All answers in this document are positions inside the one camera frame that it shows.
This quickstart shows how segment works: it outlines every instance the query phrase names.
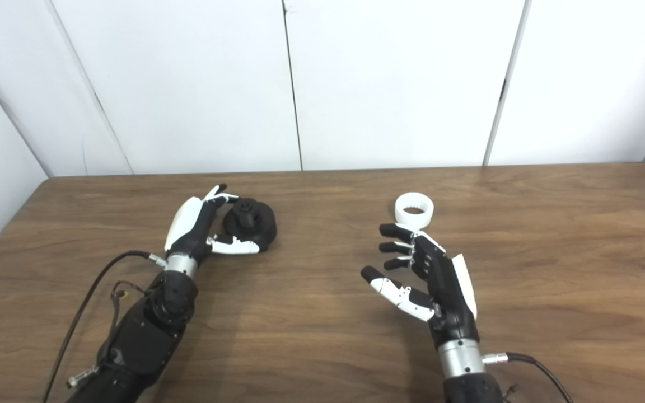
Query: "cable connector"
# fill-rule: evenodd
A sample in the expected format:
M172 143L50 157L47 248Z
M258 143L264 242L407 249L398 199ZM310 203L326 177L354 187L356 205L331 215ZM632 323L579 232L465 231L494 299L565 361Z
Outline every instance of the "cable connector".
M153 253L151 253L151 255L148 257L148 259L151 260L152 262L156 263L156 265L161 266L162 268L166 268L166 266L169 264L168 262L166 262L166 259L164 259L162 257L158 257L158 256L154 255Z
M98 370L98 365L93 365L93 367L87 369L82 373L79 373L79 375L70 377L69 380L66 381L66 388L78 387L82 381L86 380L86 378L91 377L92 375L96 375L98 373Z
M509 355L507 353L484 354L482 355L482 362L484 365L504 364L509 362Z

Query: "white ring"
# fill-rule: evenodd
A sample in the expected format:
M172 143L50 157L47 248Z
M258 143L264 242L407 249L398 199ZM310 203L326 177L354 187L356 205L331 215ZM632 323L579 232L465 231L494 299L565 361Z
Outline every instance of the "white ring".
M410 207L420 209L422 213L411 214L406 212L405 209L409 209ZM422 229L432 221L433 212L434 203L432 203L432 199L422 193L411 191L399 196L395 201L395 219L399 224Z

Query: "wire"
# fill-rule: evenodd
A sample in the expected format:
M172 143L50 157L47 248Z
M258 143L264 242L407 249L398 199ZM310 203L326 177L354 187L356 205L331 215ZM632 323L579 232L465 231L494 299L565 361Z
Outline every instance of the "wire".
M528 364L533 364L536 365L538 369L541 370L548 378L550 378L551 382L554 383L554 386L559 390L562 396L564 396L564 400L566 400L566 403L574 403L574 401L571 399L571 395L569 395L568 392L566 392L566 389L561 385L561 382L559 381L559 378L555 377L553 373L545 367L542 363L538 362L537 359L532 357L532 355L526 355L526 354L518 354L518 353L505 353L507 357L509 357L509 361L512 362L513 360L516 360L517 362L525 362Z
M141 250L129 250L128 252L124 252L113 258L113 260L111 260L95 278L94 282L91 284L91 288L89 288L88 293L86 293L86 296L84 297L84 301L82 301L81 306L79 306L79 311L77 311L76 315L74 315L74 319L71 321L71 325L69 325L69 330L66 332L66 336L64 336L64 341L61 343L61 348L59 348L59 354L57 354L56 360L54 360L54 367L52 367L52 372L49 375L49 380L46 382L46 388L44 389L44 396L41 398L41 403L46 403L46 401L49 400L49 393L51 393L52 387L54 386L56 373L59 371L59 366L61 365L61 361L64 358L64 352L66 352L66 348L69 346L69 341L71 341L71 336L72 334L74 334L74 329L76 329L76 325L79 323L79 319L81 319L81 315L84 313L84 309L93 296L96 287L101 282L101 279L108 272L108 270L113 267L113 265L118 263L119 260L122 260L124 257L129 256L139 256L144 259L148 259L149 257L151 257L151 253L142 252Z
M118 323L118 314L120 313L120 307L121 307L120 302L121 302L121 298L123 298L123 296L125 295L125 291L118 291L118 286L121 284L130 286L131 288L135 289L139 293L142 293L144 296L147 294L146 290L143 290L143 288L126 280L118 280L116 284L113 286L113 288L111 288L110 298L111 298L111 303L113 304L113 318L111 319L111 327L109 327L108 329L108 337L104 342L104 348L102 350L103 356L101 357L100 364L103 364L103 362L108 360L109 355L111 354L110 352L111 342L113 341L113 334L116 331L116 324Z

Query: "robotic hand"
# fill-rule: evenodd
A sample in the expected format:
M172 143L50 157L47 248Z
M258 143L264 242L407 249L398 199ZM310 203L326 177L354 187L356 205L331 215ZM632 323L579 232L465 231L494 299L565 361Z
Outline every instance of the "robotic hand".
M69 386L75 387L69 403L134 403L156 383L181 341L198 294L193 277L205 258L212 253L267 250L277 234L271 208L223 193L225 188L225 184L215 186L203 199L191 197L177 211L166 238L166 261L157 262L164 270L147 290L141 290L144 297L112 325L97 363L69 379ZM211 237L216 211L226 203L235 204L223 219L226 235ZM115 290L112 301L118 312Z
M385 262L385 269L411 268L427 282L427 293L402 286L372 266L361 275L397 308L429 324L445 374L445 402L501 403L499 384L479 354L476 303L463 256L450 259L429 235L402 224L382 224L380 233L402 241L381 243L381 252L405 254Z

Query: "wooden table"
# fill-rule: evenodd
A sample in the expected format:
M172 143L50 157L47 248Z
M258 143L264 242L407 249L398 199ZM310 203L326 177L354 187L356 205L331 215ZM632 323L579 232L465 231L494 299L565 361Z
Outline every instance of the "wooden table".
M205 263L195 318L140 401L441 401L427 326L359 275L386 260L377 228L406 191L435 201L428 233L466 257L483 352L534 355L578 402L645 401L645 163L50 179L0 235L0 401L38 401L101 267L162 253L179 205L219 182L270 204L279 235L263 255ZM50 401L92 364L111 285L156 271L132 259L105 278ZM519 385L511 401L561 401L530 365L490 371Z

